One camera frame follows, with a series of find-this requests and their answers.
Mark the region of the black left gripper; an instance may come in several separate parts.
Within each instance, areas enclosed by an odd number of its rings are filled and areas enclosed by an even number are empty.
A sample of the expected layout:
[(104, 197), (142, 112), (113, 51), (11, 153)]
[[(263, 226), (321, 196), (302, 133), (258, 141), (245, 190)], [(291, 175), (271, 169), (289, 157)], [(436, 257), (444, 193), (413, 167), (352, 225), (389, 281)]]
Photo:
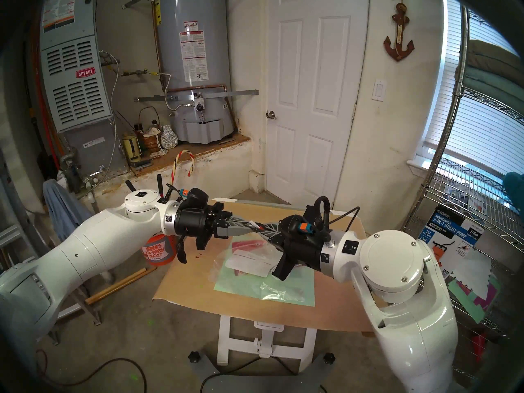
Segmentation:
[(195, 238), (197, 250), (205, 250), (212, 236), (229, 238), (253, 233), (260, 229), (260, 224), (234, 216), (223, 211), (223, 204), (214, 204), (203, 208), (178, 208), (175, 219), (175, 233), (179, 237), (177, 247), (184, 248), (187, 237)]

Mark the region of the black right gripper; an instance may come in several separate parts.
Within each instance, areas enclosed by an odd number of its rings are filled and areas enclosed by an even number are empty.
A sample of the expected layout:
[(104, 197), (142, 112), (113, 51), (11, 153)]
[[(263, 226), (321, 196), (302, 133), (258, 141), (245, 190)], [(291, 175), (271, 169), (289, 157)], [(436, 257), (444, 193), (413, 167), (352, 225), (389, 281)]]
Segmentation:
[[(262, 224), (266, 231), (280, 232), (276, 223)], [(282, 252), (272, 275), (284, 281), (297, 264), (307, 266), (315, 271), (321, 271), (321, 251), (327, 241), (327, 234), (299, 234), (287, 236), (283, 233), (264, 233), (264, 239)]]

